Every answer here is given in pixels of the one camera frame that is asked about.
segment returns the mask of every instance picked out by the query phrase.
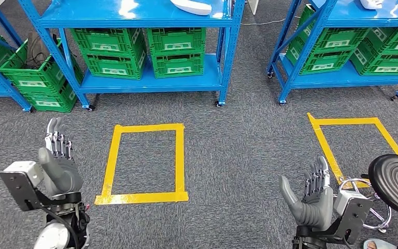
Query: stool seat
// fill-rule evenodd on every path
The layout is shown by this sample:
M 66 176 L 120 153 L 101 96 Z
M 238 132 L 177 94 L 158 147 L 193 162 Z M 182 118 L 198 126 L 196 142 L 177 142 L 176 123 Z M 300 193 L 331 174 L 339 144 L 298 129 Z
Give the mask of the stool seat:
M 387 154 L 373 160 L 368 176 L 376 194 L 398 211 L 398 155 Z

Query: black wire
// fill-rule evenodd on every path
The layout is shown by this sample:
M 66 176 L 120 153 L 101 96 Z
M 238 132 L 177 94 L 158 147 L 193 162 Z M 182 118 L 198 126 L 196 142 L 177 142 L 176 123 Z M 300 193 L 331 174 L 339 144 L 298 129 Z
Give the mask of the black wire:
M 66 229 L 68 229 L 69 233 L 71 233 L 71 236 L 72 236 L 73 239 L 74 239 L 75 249 L 80 249 L 80 245 L 78 244 L 78 237 L 77 237 L 77 234 L 75 233 L 75 231 L 73 230 L 73 228 L 71 227 L 71 225 L 70 225 L 68 222 L 66 222 L 64 219 L 62 219 L 60 216 L 56 215 L 53 211 L 47 209 L 46 207 L 43 206 L 43 207 L 41 207 L 41 209 L 42 209 L 45 213 L 51 215 L 51 217 L 53 217 L 54 219 L 56 219 L 58 222 L 62 223 L 62 224 L 66 227 Z
M 343 242 L 347 248 L 351 249 L 351 246 L 350 246 L 349 242 L 347 242 L 346 238 L 343 238 Z

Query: gray carpet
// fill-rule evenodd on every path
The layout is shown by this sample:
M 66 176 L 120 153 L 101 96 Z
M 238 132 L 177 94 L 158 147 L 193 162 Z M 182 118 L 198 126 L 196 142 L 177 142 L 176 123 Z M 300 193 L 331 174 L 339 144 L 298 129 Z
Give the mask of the gray carpet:
M 34 2 L 40 11 L 47 6 L 47 1 Z M 288 4 L 260 0 L 258 15 L 247 6 L 243 23 L 280 20 Z M 23 38 L 33 30 L 16 0 L 6 0 L 1 10 Z M 316 118 L 378 117 L 398 143 L 398 102 L 389 101 L 398 87 L 298 90 L 286 106 L 277 105 L 278 82 L 266 78 L 265 68 L 280 29 L 281 23 L 241 27 L 225 107 L 213 105 L 213 92 L 103 94 L 96 111 L 77 104 L 61 115 L 76 133 L 82 192 L 91 204 L 91 248 L 291 248 L 295 222 L 278 191 L 278 177 L 286 175 L 301 191 L 301 172 L 322 155 L 307 112 Z M 216 30 L 209 30 L 208 51 L 215 41 Z M 0 99 L 0 170 L 15 160 L 35 159 L 45 124 L 58 115 L 23 113 L 13 100 Z M 94 205 L 114 126 L 158 123 L 185 125 L 190 200 Z M 374 157 L 391 151 L 372 126 L 323 131 L 344 174 L 358 176 Z M 113 193 L 172 190 L 173 169 L 173 132 L 125 134 Z M 0 249 L 32 248 L 41 221 L 41 212 L 21 212 L 0 180 Z M 398 213 L 387 233 L 363 229 L 353 248 L 371 237 L 398 244 Z

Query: person's foot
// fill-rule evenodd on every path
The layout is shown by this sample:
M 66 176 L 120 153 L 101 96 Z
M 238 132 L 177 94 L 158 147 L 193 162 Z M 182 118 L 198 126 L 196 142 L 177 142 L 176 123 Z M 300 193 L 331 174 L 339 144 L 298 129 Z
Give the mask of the person's foot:
M 367 249 L 377 249 L 376 243 L 374 241 L 369 241 L 367 243 Z
M 363 249 L 396 249 L 396 246 L 380 239 L 368 239 Z

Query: yellow floor tape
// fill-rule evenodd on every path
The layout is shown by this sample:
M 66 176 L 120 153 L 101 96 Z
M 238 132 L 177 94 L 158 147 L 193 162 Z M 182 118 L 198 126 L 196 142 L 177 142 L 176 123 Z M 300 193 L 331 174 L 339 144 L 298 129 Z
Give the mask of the yellow floor tape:
M 325 136 L 321 130 L 321 126 L 340 126 L 340 125 L 375 125 L 376 128 L 379 130 L 379 132 L 382 134 L 382 136 L 387 140 L 387 143 L 390 145 L 390 147 L 393 149 L 393 151 L 398 154 L 398 145 L 394 141 L 394 139 L 391 137 L 391 135 L 388 133 L 387 129 L 382 125 L 380 120 L 376 117 L 374 118 L 323 118 L 323 119 L 316 119 L 314 118 L 310 113 L 307 113 L 307 116 L 309 117 L 310 123 L 312 124 L 312 127 L 315 131 L 315 135 L 318 138 L 318 141 L 320 142 L 321 148 L 324 151 L 325 157 L 327 162 L 329 162 L 330 168 L 335 175 L 336 180 L 338 181 L 339 184 L 341 184 L 341 181 L 339 180 L 340 177 L 343 176 L 343 173 L 341 172 L 341 169 L 339 168 L 338 163 L 336 162 L 335 157 L 333 156 L 333 152 L 330 149 L 329 144 L 327 143 L 327 140 L 325 139 Z M 365 188 L 368 187 L 364 183 L 357 183 L 357 186 L 360 188 Z
M 175 143 L 175 192 L 160 193 L 132 193 L 112 195 L 113 177 L 117 165 L 118 150 L 122 133 L 150 132 L 150 131 L 176 131 Z M 96 196 L 95 204 L 131 204 L 151 202 L 178 202 L 188 201 L 188 193 L 184 184 L 184 126 L 181 123 L 156 124 L 150 126 L 120 126 L 113 130 L 112 143 L 106 166 L 103 190 Z

